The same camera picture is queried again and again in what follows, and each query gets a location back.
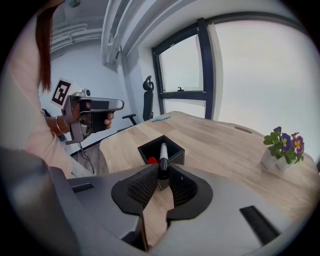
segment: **floor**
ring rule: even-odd
[[[84,151],[84,153],[90,158],[92,166],[94,168],[95,175],[105,175],[108,174],[108,166],[105,160],[104,155],[99,149],[100,144],[94,145]],[[83,159],[81,153],[78,153],[73,156],[73,159],[81,164],[84,168],[92,172],[92,167],[86,159]]]

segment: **white flower pot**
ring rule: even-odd
[[[270,170],[277,164],[278,159],[272,156],[270,150],[266,148],[262,155],[261,162],[267,170]]]
[[[288,164],[284,157],[279,158],[278,161],[276,162],[276,165],[278,166],[280,171],[284,171],[285,169],[288,169],[293,164],[294,164],[294,161]]]

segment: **cable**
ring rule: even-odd
[[[80,149],[81,149],[81,157],[89,162],[89,164],[91,165],[91,168],[92,168],[92,174],[94,175],[94,174],[95,174],[95,169],[94,169],[94,167],[93,167],[93,165],[92,165],[92,162],[91,162],[89,156],[86,155],[86,153],[85,153],[85,151],[84,151],[84,149],[83,149],[83,147],[82,147],[82,145],[81,145],[80,142],[78,143],[78,146],[79,146]]]

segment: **wrist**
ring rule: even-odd
[[[58,128],[63,132],[64,134],[69,133],[69,125],[65,118],[62,115],[59,115],[56,120],[56,124],[58,125]]]

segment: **yellow flower center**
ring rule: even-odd
[[[295,146],[296,146],[296,148],[299,150],[299,149],[300,149],[300,147],[301,147],[300,140],[295,141],[295,142],[294,142],[294,145],[295,145]]]

